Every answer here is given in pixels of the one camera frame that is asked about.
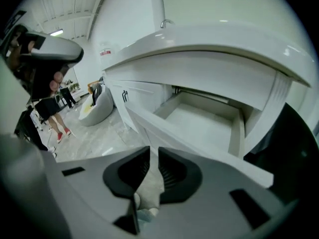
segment red shoe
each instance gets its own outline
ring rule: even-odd
[[[66,135],[69,135],[71,133],[71,130],[68,128],[66,128],[64,131],[65,131]]]
[[[62,140],[62,136],[63,136],[62,132],[58,133],[58,140],[57,140],[58,143]]]

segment faucet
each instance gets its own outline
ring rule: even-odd
[[[173,21],[171,21],[170,19],[164,19],[164,20],[161,22],[160,27],[161,27],[161,28],[166,28],[166,22],[175,25],[175,23],[174,23]]]

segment ceiling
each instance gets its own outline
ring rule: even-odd
[[[63,29],[59,37],[74,39],[90,36],[103,0],[24,0],[19,9],[27,11],[22,23],[35,31],[52,33]]]

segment ceiling light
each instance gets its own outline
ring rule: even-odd
[[[63,33],[63,29],[59,29],[59,30],[54,31],[53,33],[50,33],[50,35],[57,36],[57,35],[60,35],[62,33]]]

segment tile floor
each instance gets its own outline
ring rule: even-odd
[[[55,146],[57,162],[100,157],[144,146],[138,133],[131,128],[128,130],[125,128],[116,108],[101,123],[83,126],[78,118],[85,99],[86,97],[82,98],[72,110],[65,107],[60,111],[64,123],[72,131],[69,136],[64,134],[60,143],[57,143],[56,132],[48,131],[48,125],[43,125],[43,131],[39,132],[45,146]],[[158,157],[151,153],[150,169],[137,190],[141,198],[140,209],[158,208],[160,193],[163,191],[164,184],[158,169]]]

